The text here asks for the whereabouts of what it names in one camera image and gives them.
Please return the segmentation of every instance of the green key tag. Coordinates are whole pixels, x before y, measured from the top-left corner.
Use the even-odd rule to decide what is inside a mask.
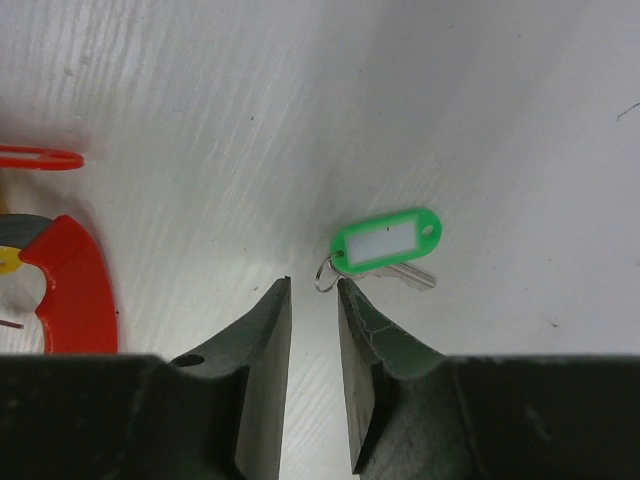
[[[440,237],[442,223],[431,210],[392,213],[340,230],[331,242],[331,263],[342,273],[365,273],[423,257]]]

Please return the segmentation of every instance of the silver key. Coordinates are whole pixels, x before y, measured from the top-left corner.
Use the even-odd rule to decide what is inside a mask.
[[[375,275],[376,277],[396,277],[418,290],[429,290],[436,286],[436,277],[408,263],[398,263],[374,270],[371,272],[371,275]]]

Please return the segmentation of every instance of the white table surface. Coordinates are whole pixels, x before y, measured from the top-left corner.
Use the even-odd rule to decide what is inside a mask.
[[[420,293],[360,282],[444,353],[640,350],[640,8],[632,0],[0,0],[12,211],[99,239],[121,348],[176,356],[293,278],[281,478],[348,479],[337,228],[428,206]],[[39,271],[0,279],[4,352],[38,352]]]

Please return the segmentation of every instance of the gray object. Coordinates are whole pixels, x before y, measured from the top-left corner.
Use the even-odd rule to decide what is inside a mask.
[[[0,215],[0,245],[23,249],[49,228],[51,222],[39,215]]]
[[[445,357],[338,291],[361,479],[640,478],[637,357]]]
[[[1,357],[3,478],[275,480],[290,339],[286,278],[171,364]]]

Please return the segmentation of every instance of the red plastic clip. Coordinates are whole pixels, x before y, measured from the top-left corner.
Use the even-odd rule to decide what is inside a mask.
[[[84,165],[84,157],[77,153],[49,148],[13,147],[0,145],[1,168],[29,168],[33,170],[73,170]]]
[[[116,353],[118,328],[111,283],[91,235],[62,215],[19,254],[47,279],[36,308],[45,353]]]

